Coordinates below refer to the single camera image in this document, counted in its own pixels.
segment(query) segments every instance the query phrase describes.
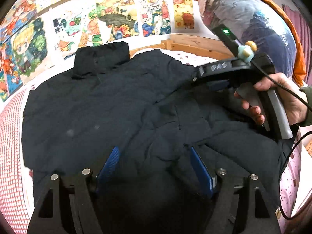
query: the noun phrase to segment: green sleeve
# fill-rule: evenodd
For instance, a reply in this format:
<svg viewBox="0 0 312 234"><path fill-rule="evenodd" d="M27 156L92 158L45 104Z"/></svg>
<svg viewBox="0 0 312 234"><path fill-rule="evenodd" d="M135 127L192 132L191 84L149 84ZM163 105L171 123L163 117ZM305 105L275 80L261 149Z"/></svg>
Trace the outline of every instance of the green sleeve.
<svg viewBox="0 0 312 234"><path fill-rule="evenodd" d="M308 104L312 105L312 87L304 87L299 89L300 91L304 92L307 95ZM308 110L307 117L304 122L298 124L301 127L306 127L312 125L312 112Z"/></svg>

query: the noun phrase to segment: pink curtain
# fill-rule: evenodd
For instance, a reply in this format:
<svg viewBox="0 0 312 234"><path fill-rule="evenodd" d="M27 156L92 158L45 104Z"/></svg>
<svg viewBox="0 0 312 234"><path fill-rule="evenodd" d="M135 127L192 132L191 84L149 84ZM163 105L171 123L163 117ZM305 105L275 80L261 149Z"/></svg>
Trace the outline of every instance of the pink curtain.
<svg viewBox="0 0 312 234"><path fill-rule="evenodd" d="M307 76L305 77L305 82L308 85L312 85L312 66L310 66L311 58L311 32L308 24L302 17L301 13L298 11L293 11L289 6L283 4L283 11L290 18L296 31L299 35L301 45L303 47L303 52L305 54L305 64Z"/></svg>

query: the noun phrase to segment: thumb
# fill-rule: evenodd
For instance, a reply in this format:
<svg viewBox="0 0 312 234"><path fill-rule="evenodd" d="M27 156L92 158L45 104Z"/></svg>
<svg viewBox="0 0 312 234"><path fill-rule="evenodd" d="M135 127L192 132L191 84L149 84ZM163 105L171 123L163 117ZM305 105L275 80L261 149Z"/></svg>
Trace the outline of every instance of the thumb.
<svg viewBox="0 0 312 234"><path fill-rule="evenodd" d="M276 73L269 75L273 80L277 83L287 87L288 85L288 78L285 76L284 73ZM267 91L271 87L276 87L277 85L273 83L267 77L263 77L258 83L254 85L255 89L258 91Z"/></svg>

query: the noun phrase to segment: gray handle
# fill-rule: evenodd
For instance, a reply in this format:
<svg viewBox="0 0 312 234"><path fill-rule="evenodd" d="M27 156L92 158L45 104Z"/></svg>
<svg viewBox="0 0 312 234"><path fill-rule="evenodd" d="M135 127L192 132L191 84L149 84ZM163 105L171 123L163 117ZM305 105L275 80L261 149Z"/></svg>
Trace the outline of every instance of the gray handle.
<svg viewBox="0 0 312 234"><path fill-rule="evenodd" d="M276 139L289 139L293 137L289 127L284 106L276 92L269 89L258 92L249 82L243 83L237 93L249 102L251 106L259 106L261 114L265 117L264 127L266 131L272 131Z"/></svg>
<svg viewBox="0 0 312 234"><path fill-rule="evenodd" d="M267 91L269 99L272 103L275 116L279 125L281 139L290 139L293 137L291 128L289 127L288 118L284 106L279 98L276 89L269 89Z"/></svg>

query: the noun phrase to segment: wooden bed frame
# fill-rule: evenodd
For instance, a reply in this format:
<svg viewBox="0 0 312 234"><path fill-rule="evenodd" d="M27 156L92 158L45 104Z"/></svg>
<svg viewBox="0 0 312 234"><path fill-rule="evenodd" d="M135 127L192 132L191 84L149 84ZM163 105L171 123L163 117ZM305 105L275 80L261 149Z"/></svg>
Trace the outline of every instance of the wooden bed frame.
<svg viewBox="0 0 312 234"><path fill-rule="evenodd" d="M197 37L184 34L169 34L168 40L162 40L160 44L145 46L130 51L130 57L145 48L162 48L172 51L183 51L202 57L210 57L216 60L233 57L230 50L220 40Z"/></svg>

